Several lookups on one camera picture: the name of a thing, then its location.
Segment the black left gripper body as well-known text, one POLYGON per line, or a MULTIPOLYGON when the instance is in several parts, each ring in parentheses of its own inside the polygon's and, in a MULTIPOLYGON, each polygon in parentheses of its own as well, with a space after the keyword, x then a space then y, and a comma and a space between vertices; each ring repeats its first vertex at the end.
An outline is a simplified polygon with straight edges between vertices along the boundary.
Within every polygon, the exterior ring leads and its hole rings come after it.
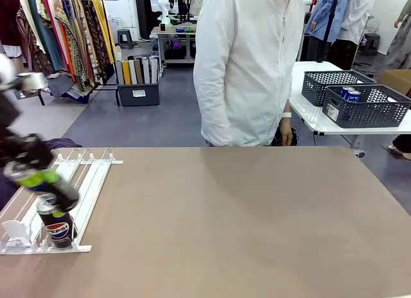
POLYGON ((51 150, 37 134, 1 133, 1 171, 5 175, 37 173, 53 160, 51 150))

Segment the person's left hand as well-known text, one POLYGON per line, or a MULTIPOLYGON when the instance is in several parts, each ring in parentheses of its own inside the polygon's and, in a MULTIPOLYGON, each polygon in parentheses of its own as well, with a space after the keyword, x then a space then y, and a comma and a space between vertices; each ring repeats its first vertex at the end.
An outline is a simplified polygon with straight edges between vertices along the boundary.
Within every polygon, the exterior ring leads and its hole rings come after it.
POLYGON ((280 131, 283 146, 291 146, 293 140, 293 132, 290 118, 282 118, 280 121, 280 131))

